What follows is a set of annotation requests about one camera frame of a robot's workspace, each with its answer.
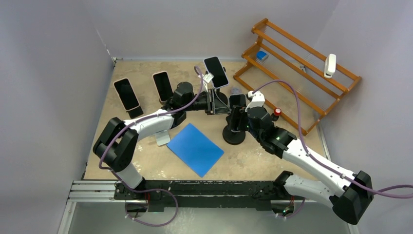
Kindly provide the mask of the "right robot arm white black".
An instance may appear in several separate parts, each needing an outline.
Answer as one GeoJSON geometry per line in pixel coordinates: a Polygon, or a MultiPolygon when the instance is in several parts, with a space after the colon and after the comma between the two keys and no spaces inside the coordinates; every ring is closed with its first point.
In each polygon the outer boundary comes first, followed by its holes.
{"type": "Polygon", "coordinates": [[[227,116],[227,128],[233,133],[249,132],[269,154],[289,161],[316,178],[301,178],[284,171],[276,179],[274,194],[305,197],[331,208],[343,221],[356,225],[374,199],[371,177],[364,171],[354,173],[317,153],[304,148],[300,139],[286,129],[277,127],[263,107],[245,108],[235,105],[227,116]]]}

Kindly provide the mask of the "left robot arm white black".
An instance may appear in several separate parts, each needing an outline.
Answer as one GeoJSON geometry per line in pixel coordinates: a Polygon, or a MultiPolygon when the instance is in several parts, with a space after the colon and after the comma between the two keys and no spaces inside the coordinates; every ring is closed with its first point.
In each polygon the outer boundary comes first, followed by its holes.
{"type": "Polygon", "coordinates": [[[122,121],[109,120],[92,150],[119,180],[125,183],[132,199],[145,194],[145,179],[132,164],[137,142],[179,126],[188,111],[204,111],[207,115],[230,113],[228,98],[220,89],[208,89],[194,94],[189,82],[180,82],[164,106],[143,117],[122,121]]]}

